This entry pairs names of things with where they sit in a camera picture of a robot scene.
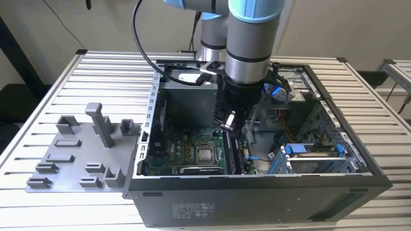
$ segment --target black cable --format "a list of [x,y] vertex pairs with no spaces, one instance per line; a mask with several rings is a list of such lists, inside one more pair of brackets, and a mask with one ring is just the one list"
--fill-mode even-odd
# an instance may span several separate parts
[[407,104],[403,103],[403,105],[401,106],[401,109],[399,109],[399,111],[398,111],[399,114],[403,112],[406,105],[407,105]]
[[63,21],[62,21],[59,15],[58,15],[56,12],[54,11],[54,9],[52,9],[52,7],[50,6],[50,4],[47,3],[47,1],[43,0],[43,2],[44,2],[46,5],[48,6],[48,8],[50,8],[51,12],[54,13],[54,15],[56,15],[56,17],[58,17],[58,19],[59,19],[59,21],[60,21],[60,23],[62,23],[64,29],[70,32],[70,34],[72,35],[72,37],[75,38],[75,40],[79,42],[79,44],[80,44],[80,46],[83,47],[83,49],[86,49],[86,47],[84,47],[83,43],[79,41],[78,37],[74,35],[74,33],[72,33],[72,32],[70,31],[70,29],[66,27],[66,25],[64,25],[64,23],[63,23]]
[[138,49],[141,50],[141,53],[143,55],[145,60],[147,61],[149,65],[154,68],[154,70],[158,73],[161,73],[166,78],[173,80],[174,82],[185,84],[185,85],[189,85],[189,86],[199,86],[198,83],[191,83],[191,82],[182,81],[178,78],[173,77],[171,75],[167,75],[165,73],[165,71],[162,71],[162,69],[153,63],[151,59],[149,58],[149,56],[147,56],[147,54],[146,54],[146,52],[143,50],[143,47],[142,47],[141,39],[138,37],[138,29],[137,29],[137,15],[138,15],[138,10],[139,10],[139,7],[142,5],[142,2],[143,2],[143,0],[139,0],[139,2],[137,4],[137,7],[134,9],[134,15],[133,15],[133,19],[131,19],[131,28],[133,28],[133,33],[134,33]]
[[389,96],[387,96],[386,102],[389,102],[389,99],[390,99],[390,96],[391,96],[391,94],[393,94],[393,91],[394,91],[395,87],[397,87],[397,83],[394,84],[394,87],[393,87],[391,92],[390,92],[390,94],[389,94]]
[[258,160],[265,161],[265,162],[271,162],[271,160],[263,160],[263,159],[258,159]]
[[191,40],[190,40],[190,45],[189,45],[189,51],[191,51],[191,48],[193,48],[193,51],[194,51],[194,35],[195,35],[197,28],[198,28],[198,23],[199,23],[201,17],[202,17],[202,12],[197,12],[195,13],[195,17],[194,17],[194,24],[193,24],[193,32],[191,32]]

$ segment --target robotic arm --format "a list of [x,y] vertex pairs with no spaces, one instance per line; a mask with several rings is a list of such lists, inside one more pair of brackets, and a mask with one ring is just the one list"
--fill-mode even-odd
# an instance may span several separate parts
[[197,58],[225,61],[225,94],[231,115],[222,128],[238,138],[253,107],[261,100],[270,68],[285,0],[165,0],[182,9],[202,11],[202,48]]

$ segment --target motherboard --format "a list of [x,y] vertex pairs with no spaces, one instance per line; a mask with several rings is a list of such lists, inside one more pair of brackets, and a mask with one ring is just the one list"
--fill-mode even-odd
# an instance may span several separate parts
[[227,174],[223,131],[170,127],[162,156],[151,157],[151,176],[177,176],[202,169]]

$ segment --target metal table surface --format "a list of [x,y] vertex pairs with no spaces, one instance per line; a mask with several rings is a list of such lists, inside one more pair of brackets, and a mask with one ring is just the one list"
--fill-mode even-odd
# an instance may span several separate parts
[[[153,59],[193,59],[151,54]],[[411,128],[361,78],[335,58],[273,57],[309,64],[394,187],[337,223],[187,227],[187,230],[411,230]],[[154,70],[138,53],[76,55],[0,156],[0,228],[23,231],[146,230],[138,209],[121,193],[26,193],[26,181],[58,132],[60,115],[91,122],[88,102],[103,103],[113,122],[145,121]]]
[[387,73],[402,88],[411,94],[411,61],[386,59],[379,71]]

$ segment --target metal frame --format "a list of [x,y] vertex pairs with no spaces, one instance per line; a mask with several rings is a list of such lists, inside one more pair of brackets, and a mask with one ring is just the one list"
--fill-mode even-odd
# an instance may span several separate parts
[[[150,57],[193,59],[190,54],[150,54]],[[398,118],[369,84],[362,82],[357,72],[335,58],[277,56],[273,61],[310,65],[394,187],[338,223],[283,223],[214,228],[409,231],[411,229],[410,128],[403,126],[403,120]],[[0,227],[27,227],[27,230],[34,230],[36,226],[40,227],[39,230],[47,231],[55,230],[55,225],[67,225],[66,229],[78,229],[80,225],[87,225],[83,228],[88,230],[145,229],[134,203],[125,200],[121,193],[28,194],[23,188],[39,158],[44,156],[47,150],[44,147],[56,133],[55,128],[47,124],[55,119],[55,113],[75,112],[79,104],[99,98],[105,99],[103,104],[109,105],[109,113],[122,114],[123,117],[131,113],[143,123],[145,119],[134,111],[134,105],[145,104],[145,96],[138,93],[142,90],[133,88],[137,87],[138,81],[141,83],[151,81],[153,75],[153,69],[137,53],[90,51],[86,55],[75,56],[11,145],[0,155],[0,198],[3,198]],[[335,82],[350,87],[339,87]],[[94,90],[86,89],[90,86],[95,86]],[[68,218],[56,214],[71,214],[71,216]],[[191,230],[205,230],[205,228],[194,227]]]
[[411,94],[411,61],[386,59],[378,70],[386,72],[409,94]]

